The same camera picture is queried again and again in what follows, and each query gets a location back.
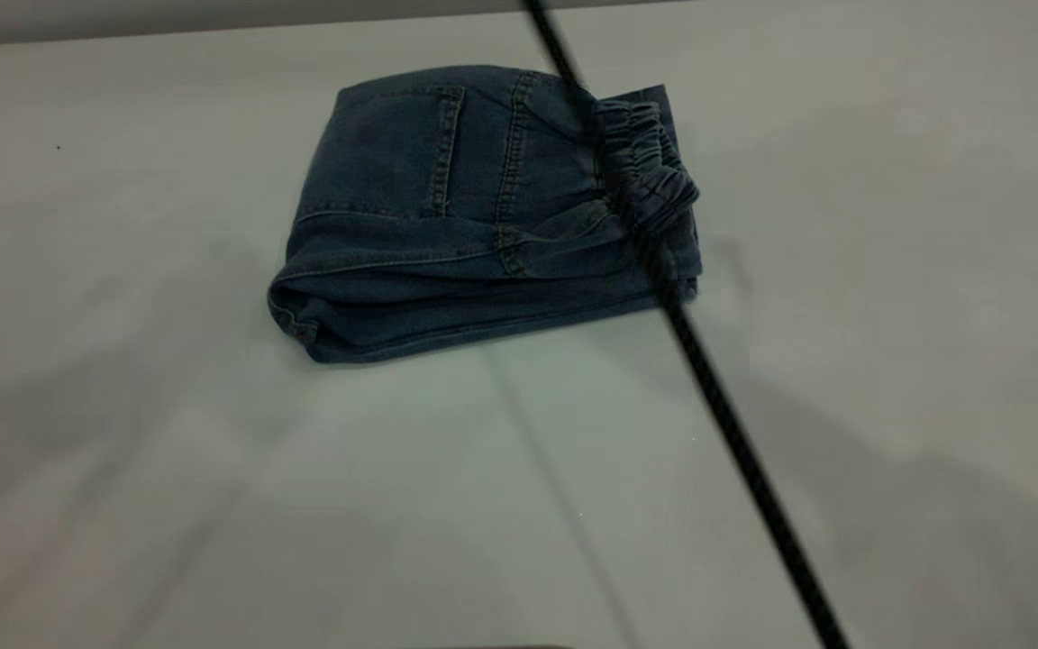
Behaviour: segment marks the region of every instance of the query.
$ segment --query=elastic waistband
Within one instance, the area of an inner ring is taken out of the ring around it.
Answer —
[[[666,229],[695,202],[700,190],[680,163],[659,103],[605,99],[595,114],[604,128],[603,171],[619,173],[631,190],[639,226]]]

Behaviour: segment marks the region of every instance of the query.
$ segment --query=denim pants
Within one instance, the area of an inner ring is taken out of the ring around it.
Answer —
[[[663,86],[589,102],[603,172],[695,295],[700,192]],[[271,316],[322,362],[366,362],[650,308],[559,78],[489,65],[338,92]]]

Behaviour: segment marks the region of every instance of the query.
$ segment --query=folded jeans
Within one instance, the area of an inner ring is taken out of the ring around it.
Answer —
[[[663,86],[589,96],[602,164],[564,82],[454,66],[338,92],[268,301],[315,360],[386,360],[650,308],[603,172],[692,299],[691,205]]]

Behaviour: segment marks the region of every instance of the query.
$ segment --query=seam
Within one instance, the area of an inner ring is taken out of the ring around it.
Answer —
[[[445,99],[443,115],[440,118],[440,142],[435,153],[435,167],[432,169],[432,213],[446,216],[447,183],[450,178],[450,159],[455,155],[455,139],[459,128],[459,110],[462,108],[462,87],[458,99]]]
[[[499,254],[502,270],[511,276],[526,276],[514,247],[515,236],[511,234],[511,217],[515,214],[516,186],[519,185],[519,168],[522,165],[523,144],[527,132],[527,96],[536,83],[536,74],[524,72],[516,78],[511,87],[511,125],[508,128],[508,143],[502,157],[502,179],[499,181],[499,197],[495,202],[495,249]]]
[[[358,216],[392,216],[395,218],[414,218],[414,216],[404,213],[404,211],[395,211],[388,209],[376,209],[372,206],[362,206],[358,202],[347,202],[347,201],[327,201],[320,202],[313,211],[303,215],[299,215],[296,218],[294,224],[299,225],[300,222],[309,221],[311,218],[318,218],[320,216],[330,216],[332,214],[354,214]]]
[[[275,300],[271,299],[270,292],[268,292],[268,295],[267,295],[267,304],[271,307],[272,310],[280,310],[288,318],[289,322],[285,325],[285,327],[283,327],[282,325],[280,325],[280,328],[283,328],[284,330],[288,329],[288,328],[292,328],[292,329],[299,329],[299,330],[304,330],[304,331],[309,329],[310,333],[317,333],[318,332],[318,324],[306,324],[305,322],[300,322],[299,319],[296,318],[296,313],[294,313],[290,308],[285,308],[285,307],[279,306],[279,304],[276,304]],[[299,335],[299,333],[292,333],[292,332],[289,332],[289,331],[288,331],[288,335],[294,336],[296,339],[301,337]]]
[[[390,356],[388,356],[387,358],[395,358],[399,356],[404,356],[404,353],[395,353],[395,351],[403,350],[405,346],[425,344],[425,342],[429,341],[441,342],[449,340],[450,337],[454,336],[464,336],[465,333],[472,333],[473,335],[472,337],[466,341],[462,341],[465,342],[465,344],[470,344],[470,342],[477,342],[498,336],[498,333],[496,331],[500,329],[521,330],[522,328],[527,327],[527,325],[536,324],[536,322],[564,320],[565,318],[570,319],[575,316],[580,316],[580,314],[601,312],[613,307],[619,307],[621,306],[621,304],[633,304],[636,303],[638,300],[651,299],[651,298],[652,298],[652,293],[650,291],[644,291],[639,293],[634,293],[634,295],[621,297],[617,299],[600,300],[594,304],[588,304],[588,306],[569,307],[569,308],[564,308],[562,310],[550,309],[547,313],[537,314],[536,316],[526,316],[521,318],[499,318],[495,320],[474,322],[473,324],[459,324],[456,327],[447,327],[444,329],[422,331],[419,333],[413,333],[413,335],[386,341],[383,342],[383,344],[378,344],[378,345],[362,345],[362,346],[346,345],[346,350],[347,352],[353,353],[354,356],[357,357],[370,356],[370,354],[372,353],[375,353],[376,356],[382,357],[383,353],[391,352]]]
[[[354,266],[344,266],[338,268],[326,268],[326,264],[324,263],[302,263],[297,266],[297,271],[290,272],[290,274],[289,272],[280,272],[279,276],[276,276],[275,282],[273,283],[285,282],[288,279],[298,279],[301,276],[326,276],[334,275],[338,272],[367,270],[367,268],[387,268],[391,266],[414,266],[415,264],[462,262],[462,260],[475,259],[489,254],[491,254],[491,250],[480,250],[474,251],[474,253],[457,253],[444,258],[417,258],[394,260],[394,262],[358,263],[354,264]]]
[[[405,94],[438,94],[446,99],[462,99],[462,87],[458,85],[424,85],[420,87],[407,87],[404,90],[388,90],[386,92],[379,92],[375,94],[363,94],[362,98],[351,99],[349,102],[343,103],[335,100],[334,112],[349,110],[349,108],[359,106],[359,104],[365,104],[366,102],[372,102],[372,100],[401,98],[401,96]]]

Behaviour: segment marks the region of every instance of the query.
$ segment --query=white tabletop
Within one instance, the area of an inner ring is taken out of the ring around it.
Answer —
[[[1038,646],[1038,0],[566,11],[854,645]],[[334,93],[520,13],[0,46],[0,646],[814,646],[659,314],[382,366],[265,309]]]

